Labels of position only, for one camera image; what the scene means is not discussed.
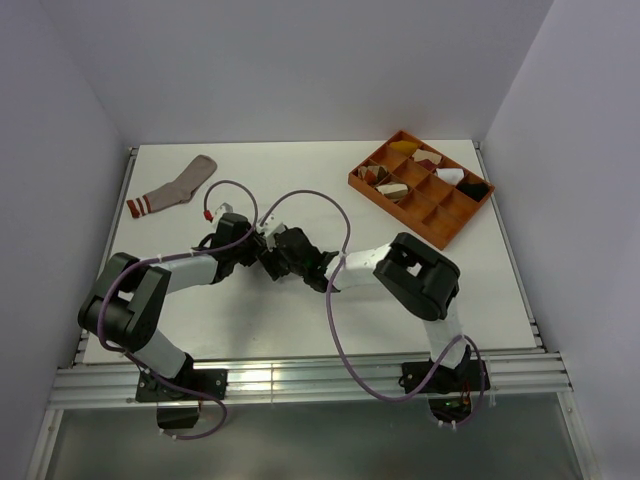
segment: white wall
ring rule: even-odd
[[[130,143],[485,136],[551,0],[42,0]]]
[[[484,143],[603,473],[640,471],[640,3],[556,0]]]
[[[22,478],[78,339],[125,150],[35,0],[0,2],[0,478]]]

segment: robotic arm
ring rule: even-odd
[[[233,213],[226,204],[216,213],[219,220],[215,232],[207,235],[195,251],[228,245],[251,228],[246,217]],[[78,322],[82,328],[98,334],[98,314],[108,289],[138,260],[118,253],[108,261],[80,309]],[[274,281],[293,273],[313,290],[325,292],[339,260],[338,252],[321,252],[300,228],[287,228],[271,216],[234,248],[144,266],[127,276],[107,306],[105,337],[173,384],[202,390],[206,388],[204,372],[194,369],[193,358],[157,328],[166,295],[196,285],[219,283],[237,264],[250,266],[256,261]],[[413,235],[400,233],[387,245],[349,254],[333,288],[339,292],[381,283],[407,310],[423,320],[435,358],[452,338],[461,334],[455,303],[459,276],[459,269],[449,259]],[[127,300],[122,294],[132,296]],[[469,361],[469,347],[459,342],[438,367],[428,391],[458,390]]]

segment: brown object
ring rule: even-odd
[[[419,162],[416,162],[418,165],[420,165],[421,167],[426,168],[427,170],[429,170],[430,172],[433,172],[436,168],[438,168],[438,166],[431,162],[430,160],[420,160]]]
[[[415,162],[410,155],[389,146],[392,142],[401,141],[416,143],[421,150],[440,155],[442,159],[438,164],[439,168],[461,168],[465,175],[458,187],[483,183],[488,188],[487,194],[476,201]],[[403,183],[409,188],[409,192],[398,203],[386,198],[358,176],[360,167],[376,165],[384,166],[389,171],[381,184]],[[349,185],[441,250],[462,230],[495,190],[484,179],[402,130],[349,174]]]
[[[369,185],[376,185],[387,176],[388,170],[380,165],[368,165],[358,167],[358,177],[367,182]]]

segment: sock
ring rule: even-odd
[[[165,208],[188,203],[198,188],[218,168],[216,162],[206,155],[198,155],[178,175],[174,181],[165,183],[141,197],[127,200],[127,207],[133,218],[143,217],[149,213],[156,213]]]

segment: white table surface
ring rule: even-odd
[[[211,156],[218,170],[186,205],[139,219],[122,209],[111,253],[149,257],[187,250],[208,233],[202,216],[206,186],[221,179],[245,184],[261,213],[282,194],[310,188],[332,196],[352,222],[349,251],[377,247],[402,223],[347,185],[347,174],[382,141],[304,142],[140,147],[127,197],[140,196],[175,178],[198,154]],[[482,176],[469,140],[427,141]],[[248,217],[244,192],[222,186],[210,196],[214,211],[222,202]],[[276,214],[299,226],[321,250],[338,250],[344,238],[342,217],[328,202],[312,196],[286,200]],[[443,253],[461,270],[459,315],[464,332],[482,350],[535,348],[529,319],[491,202],[487,202]],[[408,313],[382,286],[356,287],[334,295],[334,314],[350,354],[405,353],[429,350],[421,321]],[[335,356],[324,296],[293,275],[272,282],[259,263],[237,266],[218,285],[169,295],[159,327],[196,359],[261,359]],[[91,336],[85,363],[126,362],[100,347]]]

